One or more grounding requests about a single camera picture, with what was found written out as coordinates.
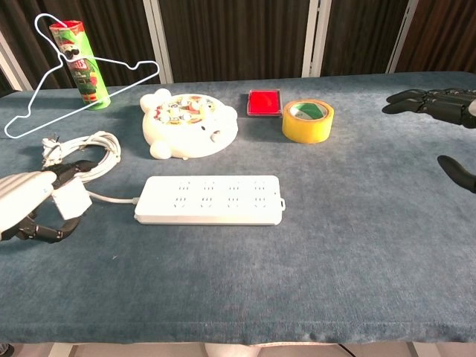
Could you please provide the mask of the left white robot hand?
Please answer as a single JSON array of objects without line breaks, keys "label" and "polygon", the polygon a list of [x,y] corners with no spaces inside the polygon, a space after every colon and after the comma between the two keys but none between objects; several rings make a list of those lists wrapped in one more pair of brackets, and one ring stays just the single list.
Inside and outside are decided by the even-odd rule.
[{"label": "left white robot hand", "polygon": [[1,240],[18,237],[55,243],[70,236],[80,223],[81,213],[64,214],[61,228],[49,228],[36,223],[36,210],[55,192],[70,183],[80,182],[76,174],[88,173],[96,166],[93,161],[79,160],[2,178]]}]

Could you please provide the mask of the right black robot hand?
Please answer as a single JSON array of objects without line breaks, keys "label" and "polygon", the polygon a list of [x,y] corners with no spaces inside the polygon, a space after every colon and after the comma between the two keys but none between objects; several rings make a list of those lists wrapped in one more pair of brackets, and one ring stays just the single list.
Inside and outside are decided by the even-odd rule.
[{"label": "right black robot hand", "polygon": [[[436,120],[475,128],[475,91],[470,89],[408,89],[387,98],[382,111],[394,115],[403,112],[423,113]],[[446,175],[458,186],[475,192],[475,175],[447,155],[437,157]]]}]

